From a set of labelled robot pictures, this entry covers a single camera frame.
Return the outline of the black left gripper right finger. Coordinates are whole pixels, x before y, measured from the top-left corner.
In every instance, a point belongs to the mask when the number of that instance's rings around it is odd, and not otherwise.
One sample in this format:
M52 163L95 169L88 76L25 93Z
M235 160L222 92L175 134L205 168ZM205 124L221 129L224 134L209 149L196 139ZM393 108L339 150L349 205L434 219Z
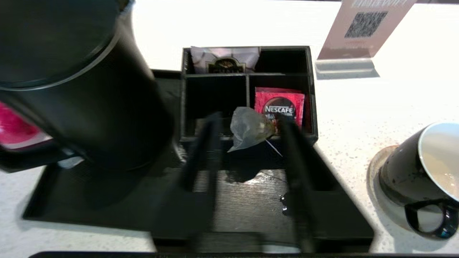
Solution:
M314 145L292 121L280 121L288 183L287 211L302 253L367 253L370 223Z

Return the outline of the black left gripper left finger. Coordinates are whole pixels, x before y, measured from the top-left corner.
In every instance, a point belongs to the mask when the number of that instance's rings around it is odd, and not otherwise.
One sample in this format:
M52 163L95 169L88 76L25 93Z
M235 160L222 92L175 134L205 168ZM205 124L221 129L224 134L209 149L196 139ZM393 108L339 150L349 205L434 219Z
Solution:
M212 230L222 152L221 112L205 118L180 173L157 204L152 239L157 252L188 252L189 242Z

